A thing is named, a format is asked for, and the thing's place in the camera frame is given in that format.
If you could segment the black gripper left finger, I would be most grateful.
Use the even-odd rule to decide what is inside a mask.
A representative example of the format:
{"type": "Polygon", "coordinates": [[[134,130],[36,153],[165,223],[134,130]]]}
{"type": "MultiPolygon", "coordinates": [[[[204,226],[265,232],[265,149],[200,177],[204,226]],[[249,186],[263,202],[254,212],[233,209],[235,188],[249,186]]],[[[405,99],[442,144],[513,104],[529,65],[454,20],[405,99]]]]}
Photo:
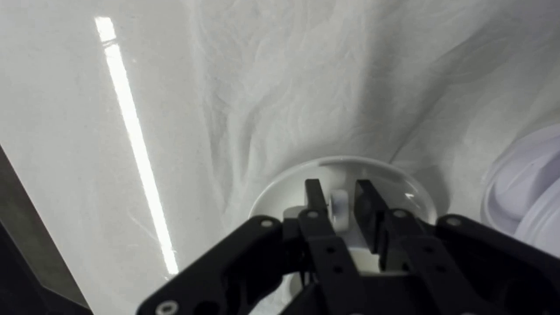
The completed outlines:
{"type": "Polygon", "coordinates": [[[335,233],[319,179],[305,183],[305,209],[284,221],[289,272],[303,289],[282,315],[375,315],[345,242],[335,233]]]}

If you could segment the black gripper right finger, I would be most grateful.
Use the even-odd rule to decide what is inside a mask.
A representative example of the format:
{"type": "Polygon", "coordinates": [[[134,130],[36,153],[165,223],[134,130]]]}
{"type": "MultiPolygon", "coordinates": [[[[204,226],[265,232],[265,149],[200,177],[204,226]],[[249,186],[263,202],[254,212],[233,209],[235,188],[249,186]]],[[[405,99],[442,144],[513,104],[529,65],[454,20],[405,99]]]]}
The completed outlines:
{"type": "Polygon", "coordinates": [[[492,315],[433,228],[405,209],[391,209],[370,181],[356,183],[354,216],[380,270],[407,281],[401,300],[419,315],[492,315]]]}

